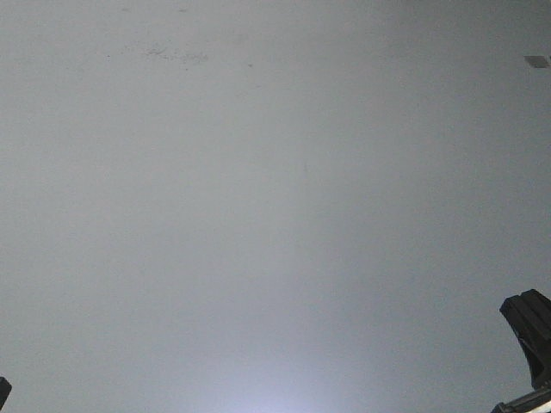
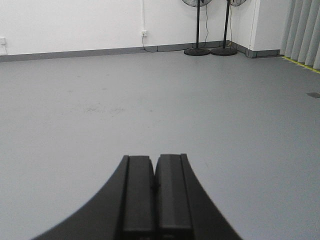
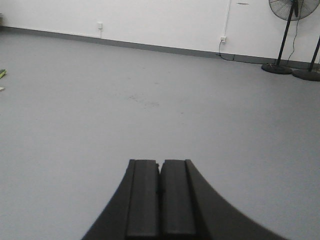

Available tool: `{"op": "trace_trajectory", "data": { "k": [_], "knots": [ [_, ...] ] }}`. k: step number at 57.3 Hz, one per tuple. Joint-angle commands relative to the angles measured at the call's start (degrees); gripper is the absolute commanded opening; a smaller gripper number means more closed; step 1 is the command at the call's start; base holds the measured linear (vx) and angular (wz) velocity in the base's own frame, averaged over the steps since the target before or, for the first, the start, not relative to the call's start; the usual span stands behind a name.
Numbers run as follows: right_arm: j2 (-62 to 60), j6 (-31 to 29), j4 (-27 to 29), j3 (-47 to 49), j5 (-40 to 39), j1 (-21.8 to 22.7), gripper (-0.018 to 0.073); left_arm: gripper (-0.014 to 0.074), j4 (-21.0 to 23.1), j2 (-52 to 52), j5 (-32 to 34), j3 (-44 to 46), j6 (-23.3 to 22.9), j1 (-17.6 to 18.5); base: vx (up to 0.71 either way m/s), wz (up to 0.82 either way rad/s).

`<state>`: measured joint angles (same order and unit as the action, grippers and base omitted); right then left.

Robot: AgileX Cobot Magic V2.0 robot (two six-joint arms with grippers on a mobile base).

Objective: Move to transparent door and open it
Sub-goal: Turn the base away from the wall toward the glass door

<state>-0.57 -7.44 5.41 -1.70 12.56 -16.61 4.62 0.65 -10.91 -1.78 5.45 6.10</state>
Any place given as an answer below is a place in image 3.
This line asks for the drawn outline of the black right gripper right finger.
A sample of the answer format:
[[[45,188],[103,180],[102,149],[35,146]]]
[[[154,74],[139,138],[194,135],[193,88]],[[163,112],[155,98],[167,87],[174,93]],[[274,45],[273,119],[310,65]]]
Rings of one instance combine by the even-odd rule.
[[[163,240],[281,240],[225,200],[191,160],[167,159],[160,172]]]

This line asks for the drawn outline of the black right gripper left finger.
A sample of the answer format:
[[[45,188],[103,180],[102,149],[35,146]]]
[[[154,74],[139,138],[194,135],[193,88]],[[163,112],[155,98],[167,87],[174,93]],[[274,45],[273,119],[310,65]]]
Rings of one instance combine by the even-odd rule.
[[[159,237],[159,166],[131,159],[117,190],[85,240],[155,240]]]

